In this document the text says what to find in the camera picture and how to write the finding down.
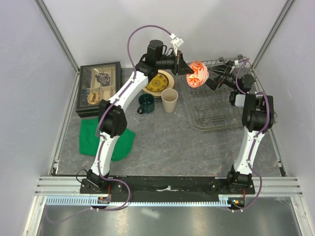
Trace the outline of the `beige tall cup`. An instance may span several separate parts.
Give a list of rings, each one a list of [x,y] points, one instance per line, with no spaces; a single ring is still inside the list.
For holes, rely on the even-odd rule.
[[[167,113],[174,112],[178,99],[178,92],[172,88],[167,88],[162,92],[161,98],[164,110]]]

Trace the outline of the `cream bird plate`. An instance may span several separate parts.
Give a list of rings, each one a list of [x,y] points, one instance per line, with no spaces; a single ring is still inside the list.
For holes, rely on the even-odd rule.
[[[159,70],[158,73],[162,73],[162,74],[164,74],[164,75],[168,78],[169,84],[168,84],[168,86],[167,86],[166,89],[172,89],[172,88],[174,87],[174,85],[175,85],[175,81],[174,81],[173,76],[172,76],[170,73],[168,73],[168,72],[166,72],[166,71],[164,71],[164,70]],[[162,92],[163,92],[165,89],[164,89],[163,91],[160,91],[160,92],[152,92],[152,91],[149,91],[146,87],[144,87],[142,90],[143,90],[145,93],[148,93],[148,94],[153,95],[154,97],[161,97],[161,94],[162,94]]]

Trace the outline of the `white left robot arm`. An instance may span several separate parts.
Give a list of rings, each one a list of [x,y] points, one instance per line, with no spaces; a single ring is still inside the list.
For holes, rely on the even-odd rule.
[[[122,88],[109,100],[101,100],[98,110],[96,134],[100,137],[95,161],[81,181],[80,193],[104,193],[112,179],[108,178],[110,162],[118,138],[127,127],[125,111],[135,96],[150,83],[159,70],[171,70],[174,75],[186,75],[193,70],[183,59],[179,47],[183,40],[171,41],[173,52],[163,52],[164,43],[160,40],[150,41],[147,52],[135,65],[134,71]]]

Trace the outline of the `dark green mug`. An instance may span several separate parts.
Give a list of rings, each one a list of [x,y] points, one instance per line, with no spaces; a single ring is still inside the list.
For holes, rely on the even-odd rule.
[[[142,94],[138,98],[138,114],[150,114],[155,109],[155,98],[151,94]]]

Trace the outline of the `white red patterned bowl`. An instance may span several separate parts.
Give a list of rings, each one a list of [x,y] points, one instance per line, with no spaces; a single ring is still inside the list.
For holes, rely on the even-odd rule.
[[[194,61],[189,67],[193,70],[193,73],[186,76],[187,84],[191,88],[198,88],[205,84],[209,78],[209,72],[206,65],[200,61]]]

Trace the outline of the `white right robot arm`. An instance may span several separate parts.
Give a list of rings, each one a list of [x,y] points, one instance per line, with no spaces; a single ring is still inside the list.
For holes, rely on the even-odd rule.
[[[243,76],[234,73],[238,63],[239,61],[235,60],[208,67],[208,71],[216,73],[217,77],[206,81],[206,85],[212,90],[222,85],[230,87],[232,89],[229,96],[230,104],[243,109],[241,121],[244,136],[238,157],[226,178],[210,180],[213,191],[226,189],[233,194],[246,189],[254,192],[252,181],[254,159],[262,138],[275,120],[273,97],[263,91],[252,91],[255,78],[251,73]]]

